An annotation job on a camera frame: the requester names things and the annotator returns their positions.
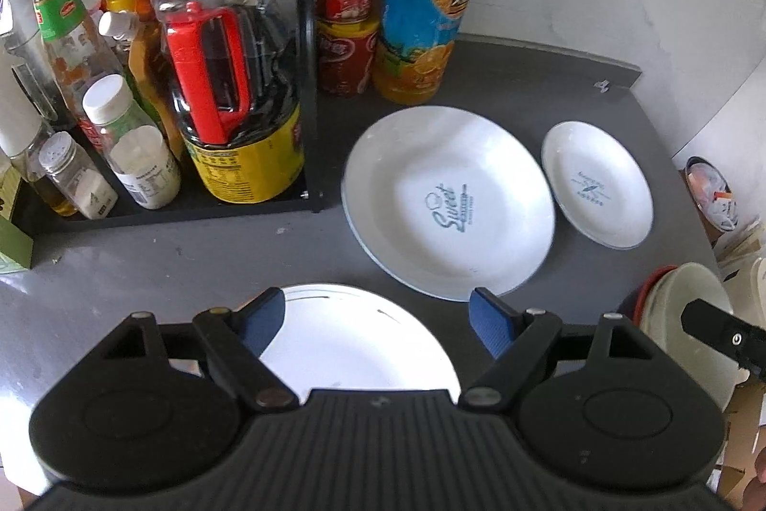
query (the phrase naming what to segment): white bottle cap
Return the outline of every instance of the white bottle cap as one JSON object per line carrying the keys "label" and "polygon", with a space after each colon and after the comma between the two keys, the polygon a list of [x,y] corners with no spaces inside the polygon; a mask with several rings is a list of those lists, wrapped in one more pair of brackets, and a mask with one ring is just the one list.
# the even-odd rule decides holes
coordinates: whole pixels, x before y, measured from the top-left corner
{"label": "white bottle cap", "polygon": [[43,126],[43,118],[13,78],[8,55],[0,53],[0,149],[20,155]]}
{"label": "white bottle cap", "polygon": [[40,148],[40,164],[49,174],[55,174],[68,163],[73,152],[74,140],[66,131],[59,131]]}
{"label": "white bottle cap", "polygon": [[83,109],[91,122],[104,126],[114,122],[133,104],[133,93],[124,77],[110,74],[91,85],[83,97]]}
{"label": "white bottle cap", "polygon": [[98,21],[98,32],[105,37],[133,41],[139,32],[139,21],[133,20],[133,16],[128,12],[104,12]]}

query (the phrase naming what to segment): stacked cans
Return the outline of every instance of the stacked cans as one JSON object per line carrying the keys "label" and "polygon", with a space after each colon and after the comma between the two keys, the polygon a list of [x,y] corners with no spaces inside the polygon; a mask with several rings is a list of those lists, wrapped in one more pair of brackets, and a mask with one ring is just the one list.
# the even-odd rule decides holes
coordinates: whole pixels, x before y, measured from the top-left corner
{"label": "stacked cans", "polygon": [[380,21],[372,0],[316,0],[319,88],[338,96],[365,91]]}

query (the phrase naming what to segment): white plate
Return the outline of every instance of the white plate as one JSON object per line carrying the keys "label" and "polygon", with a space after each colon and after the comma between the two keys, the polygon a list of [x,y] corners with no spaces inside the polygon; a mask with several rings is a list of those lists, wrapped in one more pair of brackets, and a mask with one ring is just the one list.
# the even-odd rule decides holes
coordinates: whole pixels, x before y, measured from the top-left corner
{"label": "white plate", "polygon": [[542,168],[564,216],[596,243],[629,250],[652,229],[652,194],[641,168],[600,128],[554,126],[542,143]]}
{"label": "white plate", "polygon": [[641,318],[641,331],[673,358],[701,385],[722,410],[737,381],[738,366],[683,331],[681,313],[695,299],[732,312],[729,297],[718,277],[705,266],[688,262],[665,275],[652,305]]}
{"label": "white plate", "polygon": [[447,389],[461,385],[438,340],[388,299],[338,284],[283,288],[284,324],[260,359],[300,397],[314,387]]}
{"label": "white plate", "polygon": [[359,137],[342,182],[361,246],[427,295],[468,301],[477,286],[515,289],[542,264],[554,208],[535,159],[473,113],[415,107]]}

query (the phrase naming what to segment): black rack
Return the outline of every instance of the black rack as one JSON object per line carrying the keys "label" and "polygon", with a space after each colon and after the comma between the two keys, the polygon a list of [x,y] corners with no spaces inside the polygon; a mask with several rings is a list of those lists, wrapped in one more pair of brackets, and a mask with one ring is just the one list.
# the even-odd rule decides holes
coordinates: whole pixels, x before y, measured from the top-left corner
{"label": "black rack", "polygon": [[143,224],[162,224],[173,221],[212,219],[218,217],[286,213],[294,210],[323,208],[322,158],[319,152],[316,106],[316,54],[314,39],[314,0],[297,0],[298,27],[296,30],[296,89],[300,101],[301,138],[305,164],[295,182],[279,196],[259,204],[229,204],[214,197],[197,175],[191,163],[182,166],[181,191],[168,206],[158,210],[141,208],[133,201],[101,156],[79,129],[72,136],[93,157],[93,161],[120,196],[110,214],[100,220],[88,220],[77,214],[61,217],[22,182],[11,220],[31,237],[51,232],[77,232]]}

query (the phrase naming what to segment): salt shaker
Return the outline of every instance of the salt shaker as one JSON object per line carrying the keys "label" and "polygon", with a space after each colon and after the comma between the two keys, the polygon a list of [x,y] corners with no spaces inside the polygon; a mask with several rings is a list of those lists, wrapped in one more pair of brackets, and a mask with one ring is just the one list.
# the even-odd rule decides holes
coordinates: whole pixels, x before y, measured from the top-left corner
{"label": "salt shaker", "polygon": [[47,175],[88,219],[101,219],[117,201],[117,193],[93,160],[69,133],[49,137],[40,148],[40,164]]}

